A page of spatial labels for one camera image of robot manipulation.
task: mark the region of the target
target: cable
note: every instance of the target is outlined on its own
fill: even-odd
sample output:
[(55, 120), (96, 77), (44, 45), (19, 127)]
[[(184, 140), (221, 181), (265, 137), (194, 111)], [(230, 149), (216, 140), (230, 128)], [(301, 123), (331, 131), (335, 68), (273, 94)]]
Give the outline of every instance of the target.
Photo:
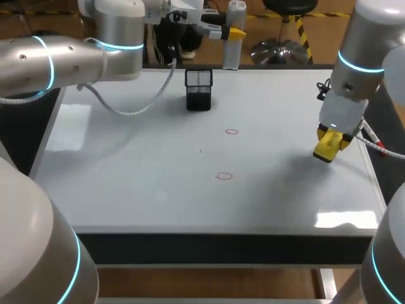
[(216, 10), (217, 10), (218, 12), (220, 11), (220, 7), (218, 6), (218, 3), (217, 3), (215, 0), (208, 0), (208, 1), (214, 3), (215, 6), (216, 6)]
[(34, 96), (31, 97), (27, 97), (27, 98), (0, 98), (0, 104), (3, 105), (24, 105), (26, 103), (31, 103), (33, 101), (36, 101), (42, 97), (44, 97), (46, 94), (48, 94), (49, 92), (51, 92), (52, 90), (49, 91), (41, 91), (39, 93), (37, 93)]
[(122, 112), (122, 111), (118, 111), (118, 110), (113, 109), (109, 104), (107, 104), (107, 102), (105, 102), (105, 100), (100, 95), (100, 93), (98, 93), (98, 91), (94, 87), (92, 87), (90, 84), (78, 85), (77, 89), (79, 91), (81, 91), (83, 87), (88, 89), (91, 93), (93, 93), (96, 96), (96, 98), (100, 101), (100, 103), (108, 111), (113, 112), (114, 114), (118, 114), (118, 115), (121, 115), (121, 116), (127, 116), (127, 117), (138, 116), (140, 114), (145, 113), (151, 106), (153, 106), (155, 104), (155, 102), (158, 100), (158, 98), (163, 94), (163, 92), (165, 91), (167, 85), (171, 81), (171, 78), (173, 77), (174, 71), (176, 69), (176, 64), (177, 64), (177, 60), (176, 60), (176, 58), (173, 58), (173, 61), (171, 63), (171, 70), (170, 70), (169, 76), (167, 77), (167, 79), (166, 79), (165, 83), (163, 84), (162, 88), (159, 90), (157, 95), (155, 95), (155, 97), (153, 97), (152, 101), (145, 108), (143, 108), (143, 109), (141, 109), (139, 111), (136, 111), (136, 112)]
[(362, 143), (365, 143), (366, 146), (369, 146), (373, 149), (378, 150), (379, 152), (385, 153), (386, 155), (395, 157), (395, 158), (399, 158), (400, 160), (405, 160), (405, 155), (399, 154), (399, 153), (395, 153), (395, 152), (391, 152), (387, 149), (381, 148), (380, 146), (377, 146), (376, 144), (372, 143), (371, 141), (368, 141), (367, 139), (364, 139), (361, 135), (356, 135), (356, 138), (361, 141)]

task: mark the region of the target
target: table surface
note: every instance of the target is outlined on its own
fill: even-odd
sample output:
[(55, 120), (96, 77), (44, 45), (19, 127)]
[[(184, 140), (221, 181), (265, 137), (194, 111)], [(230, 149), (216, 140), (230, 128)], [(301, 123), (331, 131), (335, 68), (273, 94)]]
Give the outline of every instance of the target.
[[(167, 75), (147, 70), (95, 87), (134, 111)], [(178, 70), (134, 118), (69, 87), (32, 176), (79, 233), (371, 236), (385, 203), (363, 144), (354, 140), (331, 164), (312, 156), (315, 84), (329, 75), (215, 70), (211, 111), (191, 113)]]

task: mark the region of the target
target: wooden floor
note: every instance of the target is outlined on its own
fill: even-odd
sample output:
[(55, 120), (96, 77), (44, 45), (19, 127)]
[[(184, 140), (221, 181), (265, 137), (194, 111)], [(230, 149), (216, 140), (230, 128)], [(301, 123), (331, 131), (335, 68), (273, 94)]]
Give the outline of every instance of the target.
[[(224, 10), (228, 0), (216, 0)], [(248, 0), (249, 14), (269, 13), (261, 0)], [(21, 5), (32, 11), (76, 11), (77, 0), (38, 1), (22, 0)], [(319, 0), (316, 12), (350, 13), (354, 0)], [(15, 10), (13, 4), (5, 4), (0, 10)], [(77, 16), (27, 17), (32, 30), (54, 30), (60, 34), (83, 38), (82, 26)], [(349, 19), (315, 18), (304, 19), (304, 29), (314, 63), (335, 63), (337, 51)], [(242, 50), (242, 64), (252, 64), (251, 48), (260, 40), (276, 37), (280, 29), (279, 18), (249, 18), (246, 23), (247, 37)], [(289, 39), (300, 41), (294, 22), (289, 25)], [(0, 15), (0, 39), (18, 37), (27, 31), (18, 16)], [(191, 63), (221, 63), (222, 43), (203, 40), (197, 56)], [(398, 108), (405, 122), (405, 110)], [(352, 270), (335, 270), (337, 286), (340, 287)], [(139, 297), (241, 297), (241, 298), (316, 298), (319, 293), (314, 284), (314, 275), (307, 269), (103, 269), (100, 270), (101, 296)]]

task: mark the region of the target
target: black base panel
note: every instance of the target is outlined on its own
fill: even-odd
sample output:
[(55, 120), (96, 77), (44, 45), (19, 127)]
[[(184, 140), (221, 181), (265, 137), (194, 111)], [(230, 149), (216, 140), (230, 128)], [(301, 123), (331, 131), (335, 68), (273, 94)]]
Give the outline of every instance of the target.
[(59, 92), (55, 89), (33, 103), (0, 106), (0, 140), (25, 175), (29, 175), (34, 164)]
[(370, 237), (79, 234), (96, 264), (359, 265)]

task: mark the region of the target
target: black mesh pencil holder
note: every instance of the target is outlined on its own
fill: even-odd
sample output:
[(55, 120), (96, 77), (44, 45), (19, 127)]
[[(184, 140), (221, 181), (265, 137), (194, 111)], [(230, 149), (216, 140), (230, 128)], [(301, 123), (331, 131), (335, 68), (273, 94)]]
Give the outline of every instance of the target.
[(209, 111), (211, 109), (212, 69), (185, 71), (187, 109), (189, 111)]

